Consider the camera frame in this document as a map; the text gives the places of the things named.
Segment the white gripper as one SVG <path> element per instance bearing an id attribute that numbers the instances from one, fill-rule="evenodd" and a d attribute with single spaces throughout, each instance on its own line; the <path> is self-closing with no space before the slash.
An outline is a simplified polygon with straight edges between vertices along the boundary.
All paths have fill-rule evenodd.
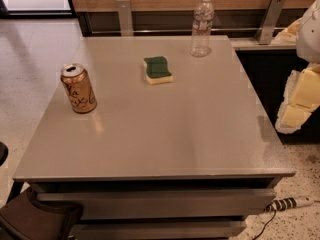
<path id="1" fill-rule="evenodd" d="M 310 112 L 320 106 L 320 64 L 307 67 L 302 72 L 293 70 L 287 79 L 283 97 L 275 128 L 279 133 L 292 134 L 300 130 L 311 116 Z"/>

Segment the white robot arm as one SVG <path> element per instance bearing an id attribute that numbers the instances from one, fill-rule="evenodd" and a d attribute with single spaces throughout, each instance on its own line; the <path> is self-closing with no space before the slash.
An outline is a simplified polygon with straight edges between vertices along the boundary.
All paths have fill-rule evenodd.
<path id="1" fill-rule="evenodd" d="M 308 62 L 301 72 L 291 71 L 277 113 L 276 130 L 292 134 L 300 130 L 320 106 L 320 0 L 315 0 L 301 18 L 276 36 L 276 40 L 295 43 L 297 56 Z"/>

